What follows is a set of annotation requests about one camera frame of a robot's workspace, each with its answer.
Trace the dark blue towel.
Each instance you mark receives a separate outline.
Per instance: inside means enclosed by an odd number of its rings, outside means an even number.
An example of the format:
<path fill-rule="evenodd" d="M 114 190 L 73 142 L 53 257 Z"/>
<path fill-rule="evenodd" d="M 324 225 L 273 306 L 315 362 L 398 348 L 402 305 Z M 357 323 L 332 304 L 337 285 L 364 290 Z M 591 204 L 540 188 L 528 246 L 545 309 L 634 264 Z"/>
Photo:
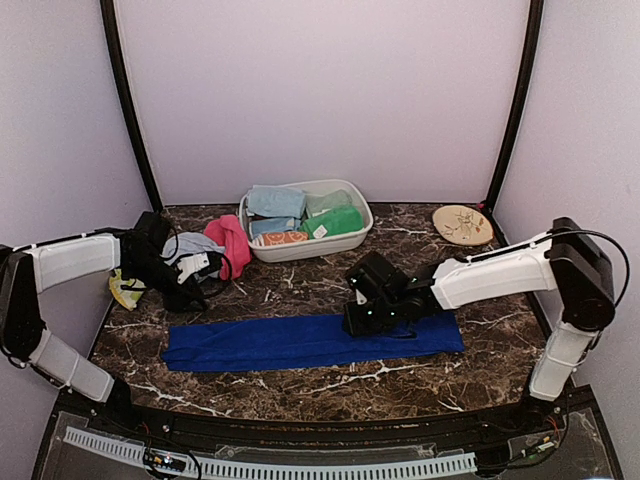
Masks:
<path fill-rule="evenodd" d="M 343 316 L 259 318 L 175 326 L 161 358 L 171 371 L 225 373 L 340 366 L 462 353 L 455 315 L 438 314 L 390 333 L 352 337 Z"/>

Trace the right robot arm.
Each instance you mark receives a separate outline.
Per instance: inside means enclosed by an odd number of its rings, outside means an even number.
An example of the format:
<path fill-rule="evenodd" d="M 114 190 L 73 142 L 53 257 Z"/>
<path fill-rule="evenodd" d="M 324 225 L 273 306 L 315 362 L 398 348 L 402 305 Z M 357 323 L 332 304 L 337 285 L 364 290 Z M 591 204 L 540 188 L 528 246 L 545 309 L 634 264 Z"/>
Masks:
<path fill-rule="evenodd" d="M 510 413 L 521 434 L 549 416 L 570 375 L 614 320 L 626 291 L 614 286 L 613 265 L 597 240 L 610 236 L 559 217 L 550 230 L 489 253 L 422 264 L 413 275 L 371 252 L 346 273 L 355 300 L 344 307 L 343 329 L 353 337 L 391 331 L 467 304 L 519 293 L 556 291 L 563 309 L 532 370 L 528 396 Z"/>

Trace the large light blue towel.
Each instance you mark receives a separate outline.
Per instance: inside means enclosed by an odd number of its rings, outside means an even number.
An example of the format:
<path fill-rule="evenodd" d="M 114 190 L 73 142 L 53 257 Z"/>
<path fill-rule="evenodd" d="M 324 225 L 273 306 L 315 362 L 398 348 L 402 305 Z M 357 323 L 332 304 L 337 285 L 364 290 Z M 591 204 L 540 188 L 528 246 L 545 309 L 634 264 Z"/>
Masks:
<path fill-rule="evenodd" d="M 261 217 L 301 219 L 305 206 L 306 194 L 296 188 L 255 185 L 247 194 L 248 212 Z"/>

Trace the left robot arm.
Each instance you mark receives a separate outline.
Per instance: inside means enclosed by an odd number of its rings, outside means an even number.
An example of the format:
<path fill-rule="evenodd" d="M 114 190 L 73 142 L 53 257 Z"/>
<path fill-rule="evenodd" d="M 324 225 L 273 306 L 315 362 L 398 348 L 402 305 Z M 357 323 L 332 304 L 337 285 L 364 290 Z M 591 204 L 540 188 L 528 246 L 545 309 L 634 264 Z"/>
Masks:
<path fill-rule="evenodd" d="M 31 367 L 62 388 L 103 404 L 101 417 L 120 436 L 141 427 L 126 382 L 55 336 L 41 317 L 46 290 L 97 273 L 120 270 L 126 279 L 159 291 L 173 310 L 206 305 L 194 274 L 211 267 L 208 253 L 164 253 L 170 224 L 145 212 L 131 229 L 104 228 L 23 247 L 1 248 L 1 351 L 17 368 Z"/>

